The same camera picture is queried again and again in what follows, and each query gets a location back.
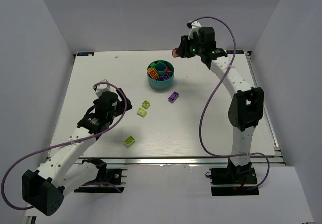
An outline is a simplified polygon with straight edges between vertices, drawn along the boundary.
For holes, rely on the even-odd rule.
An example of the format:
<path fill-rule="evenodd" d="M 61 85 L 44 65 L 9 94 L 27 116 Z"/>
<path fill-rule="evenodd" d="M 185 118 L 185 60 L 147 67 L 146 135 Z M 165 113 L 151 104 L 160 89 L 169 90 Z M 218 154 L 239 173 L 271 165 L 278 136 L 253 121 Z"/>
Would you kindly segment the dark green curved lego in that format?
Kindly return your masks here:
<path fill-rule="evenodd" d="M 148 66 L 148 69 L 149 68 L 155 68 L 157 64 L 161 64 L 163 63 L 164 61 L 163 60 L 157 60 L 157 61 L 154 61 L 152 62 L 149 66 Z"/>

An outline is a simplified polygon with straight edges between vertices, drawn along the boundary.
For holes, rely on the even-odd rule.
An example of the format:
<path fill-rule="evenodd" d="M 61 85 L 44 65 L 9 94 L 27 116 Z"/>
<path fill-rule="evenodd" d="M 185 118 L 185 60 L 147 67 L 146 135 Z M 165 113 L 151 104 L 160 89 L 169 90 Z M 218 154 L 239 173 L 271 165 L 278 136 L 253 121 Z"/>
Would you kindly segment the purple flat lego plate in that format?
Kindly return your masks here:
<path fill-rule="evenodd" d="M 179 97 L 179 93 L 173 91 L 173 93 L 168 97 L 168 101 L 173 103 Z"/>

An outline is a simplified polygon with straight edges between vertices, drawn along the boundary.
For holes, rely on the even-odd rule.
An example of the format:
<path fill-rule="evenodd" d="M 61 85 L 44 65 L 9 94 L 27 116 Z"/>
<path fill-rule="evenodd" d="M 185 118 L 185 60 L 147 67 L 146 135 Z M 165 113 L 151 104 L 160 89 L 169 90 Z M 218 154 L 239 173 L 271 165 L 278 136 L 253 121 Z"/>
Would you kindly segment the yellow butterfly curved lego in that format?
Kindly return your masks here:
<path fill-rule="evenodd" d="M 153 79 L 153 80 L 157 80 L 159 75 L 157 73 L 157 71 L 153 68 L 153 67 L 150 67 L 148 70 L 147 70 L 147 73 L 148 75 Z"/>

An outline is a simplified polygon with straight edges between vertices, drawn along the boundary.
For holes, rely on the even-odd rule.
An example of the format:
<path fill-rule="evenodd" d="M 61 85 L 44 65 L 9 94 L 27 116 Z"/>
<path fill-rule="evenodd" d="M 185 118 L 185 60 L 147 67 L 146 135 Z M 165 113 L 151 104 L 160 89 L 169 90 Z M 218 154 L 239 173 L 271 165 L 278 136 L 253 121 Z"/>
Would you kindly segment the aluminium table rail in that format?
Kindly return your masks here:
<path fill-rule="evenodd" d="M 169 165 L 169 164 L 227 164 L 228 160 L 224 158 L 101 158 L 107 164 L 116 165 Z M 281 156 L 268 157 L 270 164 L 285 164 Z M 252 164 L 266 164 L 264 157 L 251 157 Z"/>

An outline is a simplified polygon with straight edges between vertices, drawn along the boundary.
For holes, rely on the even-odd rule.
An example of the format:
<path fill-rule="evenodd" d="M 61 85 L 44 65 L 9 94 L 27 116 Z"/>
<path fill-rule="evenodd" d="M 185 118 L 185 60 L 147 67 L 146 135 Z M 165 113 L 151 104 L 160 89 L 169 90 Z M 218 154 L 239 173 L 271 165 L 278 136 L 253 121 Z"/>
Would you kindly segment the dark corner label sticker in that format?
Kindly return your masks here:
<path fill-rule="evenodd" d="M 227 50 L 227 54 L 234 54 L 234 50 Z M 244 54 L 243 50 L 236 50 L 236 54 Z"/>

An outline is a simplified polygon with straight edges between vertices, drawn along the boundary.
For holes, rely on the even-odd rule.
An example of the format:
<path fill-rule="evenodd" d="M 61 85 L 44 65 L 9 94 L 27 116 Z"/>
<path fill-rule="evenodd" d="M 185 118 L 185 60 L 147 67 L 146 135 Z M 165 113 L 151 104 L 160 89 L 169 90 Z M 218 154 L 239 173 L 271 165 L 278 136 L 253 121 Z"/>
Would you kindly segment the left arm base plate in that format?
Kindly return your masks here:
<path fill-rule="evenodd" d="M 82 185 L 74 193 L 121 194 L 125 189 L 127 173 L 127 169 L 108 167 L 103 181 Z"/>

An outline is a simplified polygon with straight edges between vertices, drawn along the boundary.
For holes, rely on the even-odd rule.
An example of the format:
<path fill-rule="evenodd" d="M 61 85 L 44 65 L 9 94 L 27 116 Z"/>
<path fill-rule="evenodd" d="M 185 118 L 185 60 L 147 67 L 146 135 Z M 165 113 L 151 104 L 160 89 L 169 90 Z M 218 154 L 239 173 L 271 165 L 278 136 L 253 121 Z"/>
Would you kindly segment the left corner label sticker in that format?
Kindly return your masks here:
<path fill-rule="evenodd" d="M 87 57 L 87 56 L 93 56 L 94 52 L 78 52 L 77 57 Z"/>

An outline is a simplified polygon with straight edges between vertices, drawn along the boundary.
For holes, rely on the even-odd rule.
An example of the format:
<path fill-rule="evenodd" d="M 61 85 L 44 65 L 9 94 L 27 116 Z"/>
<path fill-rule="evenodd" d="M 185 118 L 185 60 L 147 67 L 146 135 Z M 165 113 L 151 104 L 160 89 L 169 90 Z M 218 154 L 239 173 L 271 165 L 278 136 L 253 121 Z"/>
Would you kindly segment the lime lego brick studs up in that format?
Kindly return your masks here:
<path fill-rule="evenodd" d="M 141 116 L 141 117 L 145 117 L 147 115 L 147 111 L 143 108 L 139 108 L 137 110 L 137 115 Z"/>

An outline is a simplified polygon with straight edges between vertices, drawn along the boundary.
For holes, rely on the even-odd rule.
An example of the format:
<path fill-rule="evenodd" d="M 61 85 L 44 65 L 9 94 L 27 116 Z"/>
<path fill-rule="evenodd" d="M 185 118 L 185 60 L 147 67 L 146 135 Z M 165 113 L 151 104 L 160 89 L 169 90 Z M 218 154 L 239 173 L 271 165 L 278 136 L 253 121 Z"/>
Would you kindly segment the lime lego brick near front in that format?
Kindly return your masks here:
<path fill-rule="evenodd" d="M 129 136 L 128 138 L 125 139 L 124 145 L 129 148 L 131 147 L 134 143 L 136 142 L 135 138 L 133 136 Z"/>

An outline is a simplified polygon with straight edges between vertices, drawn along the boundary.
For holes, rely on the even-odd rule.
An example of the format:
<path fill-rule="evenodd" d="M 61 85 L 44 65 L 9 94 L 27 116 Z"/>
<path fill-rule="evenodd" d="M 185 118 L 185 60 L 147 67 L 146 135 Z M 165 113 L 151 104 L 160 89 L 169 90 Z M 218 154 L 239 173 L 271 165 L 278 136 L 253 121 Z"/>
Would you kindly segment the lime lego brick upside down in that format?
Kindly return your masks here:
<path fill-rule="evenodd" d="M 144 100 L 143 103 L 142 103 L 142 107 L 147 109 L 147 108 L 149 108 L 149 106 L 150 106 L 150 102 L 147 101 L 147 100 Z"/>

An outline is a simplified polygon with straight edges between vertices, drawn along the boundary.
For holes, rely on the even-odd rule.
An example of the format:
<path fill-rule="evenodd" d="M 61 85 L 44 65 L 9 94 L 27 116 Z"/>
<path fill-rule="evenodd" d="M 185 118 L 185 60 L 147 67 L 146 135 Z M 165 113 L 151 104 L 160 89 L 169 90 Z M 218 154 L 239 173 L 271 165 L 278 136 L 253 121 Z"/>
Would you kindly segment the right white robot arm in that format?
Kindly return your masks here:
<path fill-rule="evenodd" d="M 180 58 L 199 56 L 231 95 L 228 119 L 233 126 L 233 143 L 227 174 L 233 181 L 238 181 L 251 169 L 251 142 L 255 128 L 263 117 L 264 91 L 250 85 L 232 67 L 232 60 L 226 51 L 217 47 L 212 27 L 198 24 L 190 24 L 188 27 L 190 32 L 181 37 L 175 54 Z"/>

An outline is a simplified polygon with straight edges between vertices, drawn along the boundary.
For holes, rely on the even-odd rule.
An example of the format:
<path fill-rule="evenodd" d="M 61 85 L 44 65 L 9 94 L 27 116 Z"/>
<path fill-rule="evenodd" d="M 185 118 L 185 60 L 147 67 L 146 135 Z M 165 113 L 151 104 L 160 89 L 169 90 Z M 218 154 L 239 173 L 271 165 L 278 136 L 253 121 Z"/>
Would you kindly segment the teal round divided container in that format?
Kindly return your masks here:
<path fill-rule="evenodd" d="M 165 60 L 163 61 L 164 61 L 163 63 L 157 64 L 154 69 L 157 71 L 159 76 L 169 73 L 171 77 L 168 80 L 159 81 L 158 79 L 153 80 L 147 73 L 148 82 L 150 86 L 153 87 L 154 89 L 159 89 L 159 90 L 167 89 L 173 84 L 173 81 L 174 81 L 174 72 L 175 72 L 174 67 L 168 61 L 165 61 Z M 171 70 L 171 72 L 166 72 L 167 67 Z"/>

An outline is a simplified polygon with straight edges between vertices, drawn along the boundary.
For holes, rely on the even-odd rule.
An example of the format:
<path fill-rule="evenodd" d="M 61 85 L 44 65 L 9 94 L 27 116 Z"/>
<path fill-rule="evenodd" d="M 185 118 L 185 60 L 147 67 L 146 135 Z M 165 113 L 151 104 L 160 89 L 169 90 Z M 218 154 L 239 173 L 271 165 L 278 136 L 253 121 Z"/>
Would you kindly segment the red flower printed lego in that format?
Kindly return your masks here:
<path fill-rule="evenodd" d="M 177 58 L 177 57 L 179 57 L 180 56 L 180 52 L 178 51 L 178 48 L 174 48 L 173 50 L 172 50 L 172 57 L 173 58 Z"/>

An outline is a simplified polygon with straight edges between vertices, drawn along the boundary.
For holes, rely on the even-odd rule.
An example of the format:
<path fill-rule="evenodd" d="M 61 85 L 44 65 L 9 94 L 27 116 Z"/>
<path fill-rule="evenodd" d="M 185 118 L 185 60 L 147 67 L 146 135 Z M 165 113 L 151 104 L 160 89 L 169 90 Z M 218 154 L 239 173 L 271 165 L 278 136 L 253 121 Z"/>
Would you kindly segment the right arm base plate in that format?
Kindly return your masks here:
<path fill-rule="evenodd" d="M 210 179 L 212 196 L 258 196 L 259 189 L 254 168 L 239 180 L 234 181 L 226 168 L 212 168 L 205 176 Z"/>

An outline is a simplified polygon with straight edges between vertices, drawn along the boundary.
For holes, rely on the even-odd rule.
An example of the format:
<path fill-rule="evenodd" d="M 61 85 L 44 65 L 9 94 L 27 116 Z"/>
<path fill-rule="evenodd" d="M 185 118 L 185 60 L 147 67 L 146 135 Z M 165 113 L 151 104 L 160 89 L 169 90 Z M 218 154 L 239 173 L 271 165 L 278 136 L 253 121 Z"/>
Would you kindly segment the purple butterfly curved lego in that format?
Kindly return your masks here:
<path fill-rule="evenodd" d="M 165 80 L 168 80 L 170 77 L 171 77 L 171 75 L 169 73 L 166 73 L 164 75 L 159 76 L 158 80 L 165 81 Z"/>

